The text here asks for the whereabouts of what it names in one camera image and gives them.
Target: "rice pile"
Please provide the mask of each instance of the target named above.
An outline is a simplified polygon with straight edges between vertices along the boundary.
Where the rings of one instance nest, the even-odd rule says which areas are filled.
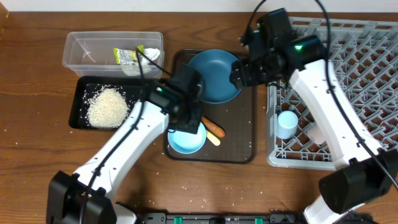
[[[114,88],[99,91],[88,103],[88,122],[94,128],[118,128],[128,115],[126,100]]]

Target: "wooden tabletop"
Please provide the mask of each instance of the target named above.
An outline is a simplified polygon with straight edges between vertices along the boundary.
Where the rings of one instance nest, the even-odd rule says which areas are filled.
[[[291,16],[321,17],[318,13]],[[398,21],[398,14],[334,14],[335,19]],[[71,174],[113,134],[68,125],[78,76],[62,66],[72,31],[139,30],[164,35],[165,68],[182,49],[243,51],[248,13],[12,12],[0,41],[0,222],[43,223],[50,179]],[[266,161],[266,89],[258,88],[257,156],[246,165],[178,162],[159,136],[127,174],[117,200],[140,211],[267,213],[301,211],[319,195],[325,171],[271,167]],[[398,193],[361,208],[398,222]]]

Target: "dish rack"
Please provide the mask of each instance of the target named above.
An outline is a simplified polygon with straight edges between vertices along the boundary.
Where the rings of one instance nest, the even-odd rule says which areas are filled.
[[[290,17],[299,36],[316,34],[326,44],[324,19]],[[385,150],[398,149],[398,23],[331,19],[330,60],[355,112]],[[276,136],[277,115],[297,114],[294,138]],[[313,118],[291,88],[268,87],[267,161],[276,167],[334,170],[327,144],[306,135]]]

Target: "bowl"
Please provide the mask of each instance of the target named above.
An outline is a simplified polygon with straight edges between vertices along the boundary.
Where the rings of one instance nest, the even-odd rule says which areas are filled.
[[[230,82],[232,63],[238,58],[224,50],[205,50],[194,56],[188,65],[200,73],[205,82],[202,101],[205,103],[226,103],[241,90]]]
[[[199,150],[206,141],[206,129],[202,123],[199,124],[196,134],[175,131],[167,134],[169,144],[179,153],[191,154]]]

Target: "clear plastic container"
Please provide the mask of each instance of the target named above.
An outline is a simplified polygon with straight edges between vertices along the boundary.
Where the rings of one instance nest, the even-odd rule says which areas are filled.
[[[71,32],[63,50],[62,64],[78,76],[140,78],[138,65],[119,65],[114,48],[135,50],[139,45],[160,50],[155,62],[163,66],[163,35],[160,32]],[[154,65],[143,68],[145,78],[160,78]]]

